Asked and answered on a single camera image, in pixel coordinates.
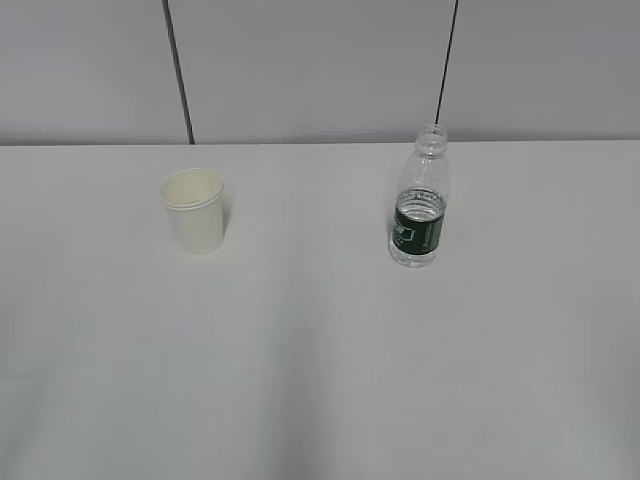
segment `paper cup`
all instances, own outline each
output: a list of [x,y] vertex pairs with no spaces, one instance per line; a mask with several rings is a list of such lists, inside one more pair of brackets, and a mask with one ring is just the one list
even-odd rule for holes
[[176,172],[160,187],[160,198],[184,251],[205,255],[222,244],[222,188],[222,177],[205,168]]

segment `green bottle label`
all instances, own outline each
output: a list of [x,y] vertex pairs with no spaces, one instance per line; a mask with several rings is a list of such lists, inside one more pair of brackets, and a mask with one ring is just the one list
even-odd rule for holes
[[426,255],[438,248],[444,215],[429,221],[412,220],[396,208],[393,244],[409,255]]

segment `gray wall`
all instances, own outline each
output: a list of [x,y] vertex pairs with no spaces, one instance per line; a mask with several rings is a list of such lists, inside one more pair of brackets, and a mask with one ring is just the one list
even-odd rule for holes
[[462,0],[452,139],[640,138],[638,0]]
[[[408,141],[455,0],[170,0],[198,143]],[[461,0],[454,140],[640,138],[640,2]],[[187,143],[162,0],[4,0],[0,143]]]
[[186,143],[159,0],[2,0],[0,141]]

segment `plastic water bottle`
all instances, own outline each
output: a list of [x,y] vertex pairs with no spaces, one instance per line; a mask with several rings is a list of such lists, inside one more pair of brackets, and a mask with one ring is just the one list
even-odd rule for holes
[[424,267],[436,256],[450,193],[447,130],[426,125],[398,186],[389,253],[400,265]]

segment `cup rim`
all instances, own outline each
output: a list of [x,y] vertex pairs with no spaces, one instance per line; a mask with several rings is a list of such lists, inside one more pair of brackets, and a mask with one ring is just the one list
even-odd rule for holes
[[[189,205],[179,205],[179,204],[175,204],[175,203],[171,203],[171,202],[166,201],[165,198],[164,198],[164,195],[162,194],[163,187],[173,177],[175,177],[177,175],[180,175],[180,174],[183,174],[183,173],[187,173],[187,172],[213,173],[220,180],[220,188],[218,188],[218,190],[211,197],[209,197],[206,200],[203,200],[202,202],[199,202],[199,203],[192,203],[192,204],[189,204]],[[162,203],[164,203],[165,206],[167,208],[170,208],[171,210],[181,210],[181,211],[195,210],[197,208],[206,207],[210,203],[215,202],[218,199],[218,197],[220,197],[220,195],[222,195],[222,190],[223,189],[224,189],[224,179],[222,178],[222,175],[220,175],[220,173],[218,173],[217,170],[214,170],[213,168],[203,168],[203,167],[185,168],[185,169],[173,172],[169,176],[165,177],[165,179],[160,184],[160,199],[162,200]]]

